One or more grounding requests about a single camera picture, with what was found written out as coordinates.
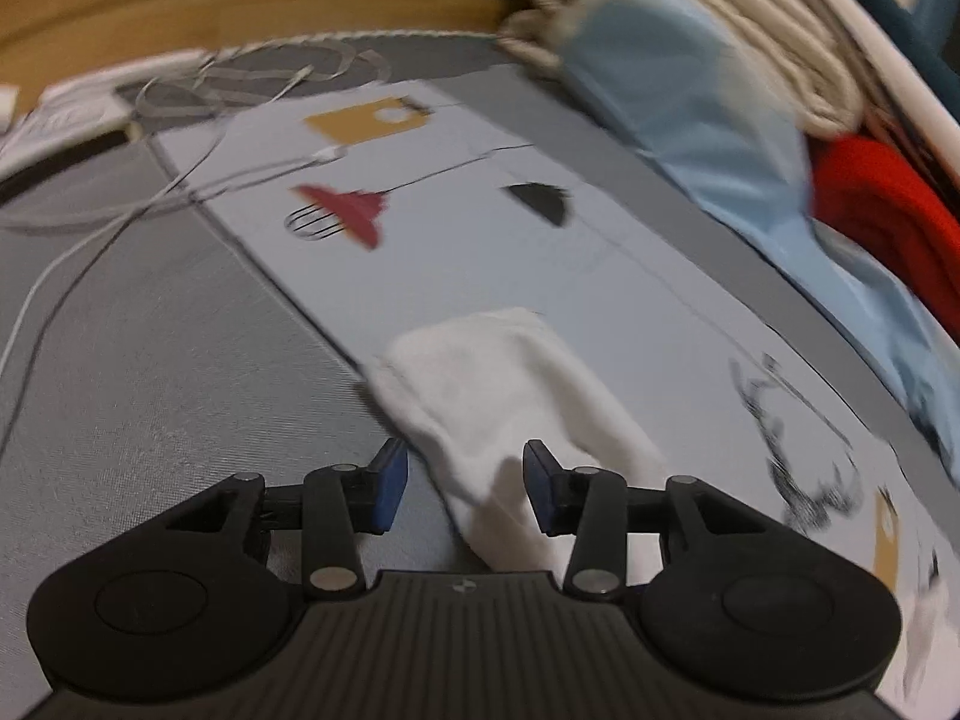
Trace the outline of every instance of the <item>black semicircle shape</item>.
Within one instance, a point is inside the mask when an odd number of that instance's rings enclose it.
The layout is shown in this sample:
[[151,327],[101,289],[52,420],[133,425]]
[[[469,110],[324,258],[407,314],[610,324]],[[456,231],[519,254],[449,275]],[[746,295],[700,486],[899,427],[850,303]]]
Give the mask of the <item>black semicircle shape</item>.
[[563,227],[566,223],[566,201],[569,194],[560,187],[529,183],[514,184],[504,189],[554,227]]

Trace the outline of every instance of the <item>pile of clothes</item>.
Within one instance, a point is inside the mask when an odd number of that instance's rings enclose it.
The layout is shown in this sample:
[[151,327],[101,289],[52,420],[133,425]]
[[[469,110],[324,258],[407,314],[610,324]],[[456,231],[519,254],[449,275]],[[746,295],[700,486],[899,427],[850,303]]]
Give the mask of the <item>pile of clothes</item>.
[[896,0],[531,0],[503,47],[736,230],[960,484],[960,79]]

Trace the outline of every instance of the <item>dark teal fabric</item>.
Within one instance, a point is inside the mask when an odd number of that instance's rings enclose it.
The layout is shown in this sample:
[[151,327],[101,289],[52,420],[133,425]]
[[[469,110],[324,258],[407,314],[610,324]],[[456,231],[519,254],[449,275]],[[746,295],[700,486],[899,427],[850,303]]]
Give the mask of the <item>dark teal fabric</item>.
[[894,0],[856,0],[914,66],[918,75],[960,121],[960,79],[926,42],[913,17]]
[[913,22],[939,55],[944,55],[958,9],[960,0],[917,0],[913,6]]

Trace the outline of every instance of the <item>white cable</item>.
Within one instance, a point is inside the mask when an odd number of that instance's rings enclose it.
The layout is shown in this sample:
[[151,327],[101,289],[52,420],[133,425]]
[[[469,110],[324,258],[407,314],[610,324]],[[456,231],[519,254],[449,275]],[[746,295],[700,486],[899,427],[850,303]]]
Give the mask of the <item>white cable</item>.
[[217,148],[220,143],[224,140],[224,136],[227,135],[226,127],[219,127],[217,133],[210,141],[210,145],[206,148],[203,154],[199,159],[195,160],[190,167],[186,170],[182,170],[179,175],[176,176],[169,184],[167,184],[163,189],[158,191],[154,196],[149,200],[143,201],[142,203],[136,204],[136,206],[131,207],[126,214],[120,215],[120,217],[114,218],[110,223],[104,225],[103,227],[94,230],[85,238],[81,238],[76,242],[72,247],[66,250],[63,254],[56,257],[43,271],[40,271],[40,276],[37,276],[37,280],[30,286],[30,290],[27,291],[27,296],[24,298],[23,305],[20,306],[20,311],[16,315],[16,319],[13,321],[13,328],[11,329],[10,336],[7,338],[7,344],[4,346],[3,354],[0,354],[0,381],[3,381],[4,371],[7,369],[7,365],[10,362],[11,354],[13,354],[13,343],[16,341],[17,335],[20,333],[20,329],[23,326],[23,319],[27,316],[27,309],[30,308],[30,304],[34,301],[34,297],[37,295],[37,292],[40,290],[40,287],[43,286],[43,283],[50,277],[57,268],[69,260],[74,254],[81,251],[84,247],[92,244],[104,233],[110,232],[113,229],[119,227],[120,225],[126,223],[141,210],[149,208],[152,204],[160,200],[165,194],[173,189],[176,185],[184,181],[194,170],[197,170],[197,167],[200,167],[200,164],[205,161],[210,154],[213,153],[213,149]]
[[[193,186],[190,191],[186,191],[185,193],[168,193],[167,196],[162,197],[156,203],[152,204],[150,210],[160,210],[170,206],[176,206],[178,204],[185,205],[190,202],[206,202],[210,199],[220,196],[221,194],[227,194],[230,191],[238,191],[241,189],[248,189],[249,187],[256,186],[257,184],[265,184],[268,181],[274,180],[275,178],[289,175],[291,172],[306,170],[308,167],[325,165],[328,162],[333,162],[334,160],[339,159],[340,156],[341,154],[339,151],[334,151],[329,158],[322,153],[317,153],[302,157],[292,157],[290,159],[284,159],[277,162],[267,162],[263,165],[257,165],[256,167],[247,167],[245,170],[237,170],[237,172],[232,172],[228,175],[223,175],[219,178],[216,178],[215,180]],[[265,172],[266,170],[278,170],[278,172],[270,173],[270,175],[263,176],[261,179],[244,184],[227,184],[227,186],[220,188],[213,194],[203,194],[205,190],[212,189],[213,187],[219,187],[221,184],[224,184],[224,182],[232,181],[237,178],[243,178],[245,175],[254,175],[255,173]],[[79,227],[95,223],[105,223],[106,221],[114,220],[114,218],[118,217],[119,215],[128,213],[130,210],[136,210],[141,204],[142,201],[137,201],[133,203],[124,203],[123,205],[112,205],[104,208],[98,208],[94,211],[81,211],[73,214],[47,215],[46,217],[43,215],[0,214],[0,229],[29,232],[38,230],[52,230],[65,227]]]
[[[267,100],[267,103],[274,103],[276,100],[279,100],[280,98],[282,98],[291,89],[293,89],[296,86],[296,84],[301,83],[301,81],[303,81],[306,77],[309,77],[309,74],[311,74],[312,71],[313,71],[313,68],[309,65],[297,71],[296,74],[294,74],[294,76],[286,83],[283,89],[277,92],[277,94],[274,95],[272,98],[270,98],[270,100]],[[212,92],[211,96],[213,97],[213,104],[211,105],[211,109],[215,111],[222,110],[223,101],[220,99],[220,96],[215,92]],[[194,160],[194,162],[190,165],[190,167],[186,167],[185,170],[182,170],[172,181],[170,181],[166,186],[164,186],[163,189],[161,189],[152,197],[150,197],[150,199],[144,200],[141,203],[136,203],[131,205],[131,207],[123,215],[119,215],[117,218],[114,218],[114,220],[105,224],[103,227],[100,227],[94,230],[85,238],[81,238],[78,242],[72,245],[72,247],[66,250],[63,254],[59,255],[59,257],[56,257],[56,259],[51,261],[51,263],[47,265],[46,268],[43,269],[43,271],[40,271],[40,276],[37,276],[37,280],[35,280],[35,282],[32,283],[32,285],[30,286],[30,290],[27,290],[27,296],[26,298],[24,298],[23,304],[20,306],[20,311],[17,312],[16,319],[13,321],[13,328],[11,328],[10,336],[7,338],[6,346],[4,346],[3,353],[0,354],[0,381],[3,381],[4,371],[7,369],[7,365],[10,362],[11,354],[13,354],[13,345],[16,342],[16,338],[20,333],[21,327],[23,326],[23,319],[24,317],[27,316],[27,310],[30,308],[30,304],[34,301],[34,297],[37,295],[37,292],[40,290],[40,287],[42,287],[43,283],[47,280],[47,278],[50,277],[50,274],[52,274],[57,268],[59,268],[60,265],[64,264],[64,262],[69,260],[74,254],[77,254],[79,251],[83,250],[85,247],[92,244],[103,234],[106,234],[107,232],[110,232],[113,229],[127,223],[132,218],[134,218],[137,214],[146,213],[146,211],[152,205],[154,205],[157,202],[160,202],[166,196],[166,194],[169,193],[169,191],[171,191],[172,189],[175,189],[176,186],[179,186],[179,184],[181,184],[182,181],[186,180],[186,178],[189,177],[189,175],[191,175],[191,173],[193,173],[194,170],[197,170],[198,167],[200,167],[200,165],[202,165],[203,162],[205,162],[205,160],[208,159],[210,154],[213,153],[214,149],[217,148],[217,146],[219,146],[220,143],[224,141],[224,138],[227,137],[226,117],[219,117],[214,121],[215,121],[217,130],[214,133],[213,137],[210,139],[209,146],[205,148],[205,150],[203,151],[203,154],[201,154],[200,157]]]
[[[141,87],[141,89],[137,93],[136,101],[134,102],[134,107],[141,113],[143,113],[143,110],[142,110],[143,107],[149,106],[150,108],[152,108],[152,115],[154,116],[174,117],[174,116],[198,115],[197,114],[198,106],[189,106],[189,107],[181,106],[179,108],[156,108],[155,106],[150,105],[150,103],[147,103],[146,93],[147,93],[147,90],[149,90],[152,86],[155,86],[160,83],[171,84],[183,91],[196,94],[201,100],[203,100],[205,107],[200,109],[200,115],[208,115],[210,113],[213,113],[215,115],[219,114],[219,117],[217,119],[214,119],[214,121],[217,122],[217,125],[218,125],[217,132],[211,139],[210,145],[203,152],[203,154],[197,160],[195,160],[193,164],[190,165],[190,167],[188,167],[186,170],[183,170],[165,187],[163,187],[163,189],[158,191],[156,194],[154,194],[152,197],[150,197],[150,199],[146,201],[125,206],[125,210],[121,215],[117,215],[116,218],[109,221],[104,226],[94,230],[85,238],[81,238],[78,242],[72,245],[72,247],[66,250],[63,254],[59,255],[53,261],[51,261],[46,266],[46,268],[43,269],[43,271],[40,271],[40,276],[37,276],[37,280],[35,280],[35,282],[32,283],[32,285],[30,286],[30,289],[27,291],[27,296],[26,298],[24,298],[23,304],[20,306],[19,312],[17,312],[16,319],[13,321],[13,328],[11,328],[11,333],[10,333],[10,336],[7,338],[7,343],[4,346],[3,353],[0,354],[0,381],[3,380],[3,374],[7,369],[8,363],[10,362],[11,354],[13,354],[13,345],[16,342],[17,336],[20,333],[20,329],[23,326],[24,317],[27,316],[27,310],[30,308],[32,302],[34,301],[34,298],[37,295],[37,292],[40,290],[40,287],[43,286],[43,284],[50,277],[50,275],[57,268],[59,268],[60,265],[64,264],[64,262],[69,260],[78,252],[82,251],[88,245],[92,244],[102,235],[127,223],[137,214],[146,213],[147,210],[149,210],[152,206],[154,206],[157,203],[160,203],[163,199],[165,199],[167,194],[169,194],[172,189],[175,189],[176,186],[179,186],[179,184],[181,184],[182,181],[186,180],[186,178],[189,177],[189,175],[191,175],[191,173],[193,173],[194,170],[197,170],[198,167],[200,167],[200,165],[202,165],[203,162],[205,162],[205,160],[208,159],[210,154],[212,154],[214,149],[217,148],[217,146],[219,146],[220,143],[222,143],[222,141],[224,140],[224,137],[227,135],[227,127],[224,124],[224,113],[227,111],[227,106],[224,104],[226,102],[226,98],[232,97],[234,98],[234,100],[236,100],[237,98],[241,98],[242,100],[253,99],[253,95],[249,95],[247,93],[223,92],[223,91],[215,91],[213,89],[203,90],[202,84],[205,78],[207,76],[212,76],[212,77],[221,76],[221,77],[224,77],[225,79],[227,77],[232,77],[233,79],[244,79],[245,77],[246,79],[253,79],[254,77],[260,77],[261,79],[265,79],[266,77],[270,77],[272,79],[273,77],[280,76],[280,71],[240,71],[240,70],[234,70],[229,68],[220,69],[220,68],[216,68],[214,66],[214,63],[216,61],[223,61],[225,59],[232,59],[239,56],[249,55],[250,53],[257,52],[258,50],[270,49],[270,47],[279,47],[283,45],[301,45],[302,46],[302,45],[309,45],[309,44],[315,44],[323,47],[336,46],[337,50],[341,52],[341,62],[337,70],[334,71],[333,74],[317,74],[315,73],[314,68],[312,66],[308,65],[304,68],[301,68],[299,71],[294,73],[294,76],[292,76],[291,79],[285,84],[283,89],[281,89],[272,98],[268,98],[263,104],[273,103],[274,101],[279,100],[280,98],[284,97],[288,92],[290,92],[290,90],[293,89],[296,85],[300,84],[301,82],[304,82],[305,80],[328,81],[331,79],[336,79],[336,77],[340,76],[341,74],[344,74],[344,72],[347,71],[347,69],[349,69],[350,65],[352,65],[354,60],[356,60],[357,56],[360,56],[364,60],[366,60],[368,63],[371,63],[371,65],[373,65],[373,68],[376,70],[376,79],[373,81],[373,83],[384,83],[390,77],[390,64],[382,56],[378,55],[378,53],[375,52],[374,50],[365,50],[364,52],[360,52],[358,54],[353,47],[348,46],[347,44],[341,43],[335,37],[314,36],[314,37],[305,37],[299,40],[294,39],[294,40],[286,40],[286,41],[268,42],[268,43],[261,44],[259,46],[254,46],[254,47],[240,47],[240,49],[236,49],[236,50],[233,50],[232,52],[228,52],[226,55],[224,55],[224,52],[221,52],[219,55],[213,55],[208,61],[208,63],[206,63],[205,66],[203,66],[203,68],[200,68],[199,73],[196,76],[192,77],[192,79],[191,79],[191,76],[188,76],[187,74],[182,74],[181,76],[167,77],[166,79],[164,79],[163,77],[157,76],[157,77],[154,77],[153,79],[148,80]],[[193,85],[189,88],[186,88],[184,87],[184,84],[181,83],[181,81],[188,81],[188,80],[192,80]],[[304,163],[304,167],[309,167],[309,165],[315,164],[316,159],[317,157],[315,156],[311,160],[306,161]],[[264,170],[264,167],[262,166],[258,167],[258,169],[256,170],[258,170],[259,172],[260,170]],[[229,180],[230,177],[236,177],[236,176],[237,175],[228,176],[226,180]],[[224,179],[220,179],[216,183],[222,183],[223,180]],[[231,186],[224,187],[219,191],[216,191],[216,193],[212,194],[211,196],[206,197],[205,199],[210,199],[210,197],[213,197],[213,196],[219,196],[219,194],[224,194],[226,191],[230,191],[231,189],[232,189]],[[102,213],[106,213],[107,211],[99,211],[95,213],[102,214]],[[79,216],[80,215],[74,215],[73,220],[76,220]],[[31,223],[32,223],[32,226],[34,228],[37,227],[38,221],[40,222],[40,224],[43,224],[43,220],[29,220],[28,218],[16,218],[16,217],[13,217],[13,218],[8,217],[6,218],[6,220],[3,220],[3,218],[0,218],[0,223],[6,223],[6,224],[25,223],[27,226],[31,226]]]

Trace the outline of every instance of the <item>beige knitted fabric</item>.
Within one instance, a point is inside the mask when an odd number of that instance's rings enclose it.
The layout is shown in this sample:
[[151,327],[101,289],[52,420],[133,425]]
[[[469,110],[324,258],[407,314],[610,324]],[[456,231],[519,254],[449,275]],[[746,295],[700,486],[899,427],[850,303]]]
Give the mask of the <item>beige knitted fabric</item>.
[[899,151],[923,180],[937,187],[938,181],[930,172],[928,158],[904,131],[894,113],[890,95],[880,82],[877,71],[870,65],[853,40],[846,26],[824,0],[800,0],[833,35],[840,59],[850,69],[863,93],[863,124],[880,143]]
[[[572,0],[532,0],[535,11],[510,16],[500,42],[513,55],[555,74],[558,57],[545,42],[546,30]],[[798,127],[818,138],[856,131],[863,98],[840,58],[833,33],[802,0],[698,0],[762,57],[784,81]]]

